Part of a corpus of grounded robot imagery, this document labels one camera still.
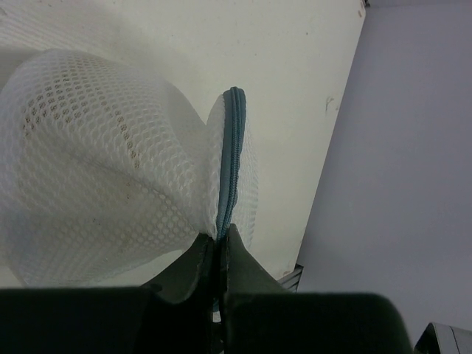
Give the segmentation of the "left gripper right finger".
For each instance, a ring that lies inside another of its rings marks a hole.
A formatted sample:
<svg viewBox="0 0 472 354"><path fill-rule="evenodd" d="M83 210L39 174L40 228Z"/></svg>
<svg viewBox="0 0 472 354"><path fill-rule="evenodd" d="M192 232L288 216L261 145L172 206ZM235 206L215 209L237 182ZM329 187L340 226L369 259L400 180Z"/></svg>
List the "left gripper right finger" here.
<svg viewBox="0 0 472 354"><path fill-rule="evenodd" d="M221 285L228 294L288 294L250 254L231 224L221 239Z"/></svg>

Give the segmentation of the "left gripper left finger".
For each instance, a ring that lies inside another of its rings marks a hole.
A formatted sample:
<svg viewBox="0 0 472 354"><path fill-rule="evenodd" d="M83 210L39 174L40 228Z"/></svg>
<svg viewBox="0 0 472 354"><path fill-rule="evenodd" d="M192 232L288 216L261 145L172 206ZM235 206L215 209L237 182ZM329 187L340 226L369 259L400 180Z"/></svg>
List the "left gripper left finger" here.
<svg viewBox="0 0 472 354"><path fill-rule="evenodd" d="M211 237L199 234L188 250L142 287L170 304L188 300L211 271L213 247Z"/></svg>

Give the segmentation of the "white mesh laundry bag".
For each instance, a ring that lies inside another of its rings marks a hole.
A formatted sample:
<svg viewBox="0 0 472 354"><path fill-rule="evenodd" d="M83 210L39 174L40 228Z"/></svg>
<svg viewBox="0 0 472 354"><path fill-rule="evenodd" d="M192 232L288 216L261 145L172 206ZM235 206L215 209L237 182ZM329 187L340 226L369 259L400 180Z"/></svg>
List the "white mesh laundry bag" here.
<svg viewBox="0 0 472 354"><path fill-rule="evenodd" d="M25 286L88 285L220 240L251 244L246 95L207 120L158 74L85 52L1 54L1 264Z"/></svg>

